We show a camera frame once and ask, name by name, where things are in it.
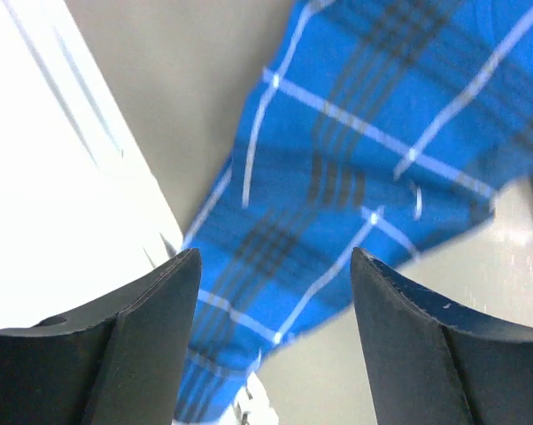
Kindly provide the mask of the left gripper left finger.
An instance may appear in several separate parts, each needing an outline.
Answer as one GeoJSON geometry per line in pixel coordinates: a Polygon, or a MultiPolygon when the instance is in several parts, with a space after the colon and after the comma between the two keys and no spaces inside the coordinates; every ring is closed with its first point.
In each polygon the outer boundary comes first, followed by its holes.
{"type": "Polygon", "coordinates": [[[197,302],[195,249],[31,328],[0,329],[0,424],[169,424],[197,302]]]}

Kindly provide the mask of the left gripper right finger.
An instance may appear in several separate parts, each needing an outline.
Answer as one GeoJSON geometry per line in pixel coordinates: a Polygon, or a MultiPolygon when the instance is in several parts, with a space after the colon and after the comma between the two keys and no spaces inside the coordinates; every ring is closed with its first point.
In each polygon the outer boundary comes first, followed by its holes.
{"type": "Polygon", "coordinates": [[[351,287],[380,424],[533,424],[533,328],[444,297],[357,248],[351,287]]]}

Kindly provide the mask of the blue plaid shirt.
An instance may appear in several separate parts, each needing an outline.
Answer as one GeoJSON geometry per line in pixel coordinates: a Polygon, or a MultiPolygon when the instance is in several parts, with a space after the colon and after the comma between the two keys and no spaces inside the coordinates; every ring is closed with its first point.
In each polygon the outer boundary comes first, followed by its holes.
{"type": "Polygon", "coordinates": [[[300,1],[184,238],[200,291],[174,412],[217,421],[265,357],[533,174],[533,1],[300,1]]]}

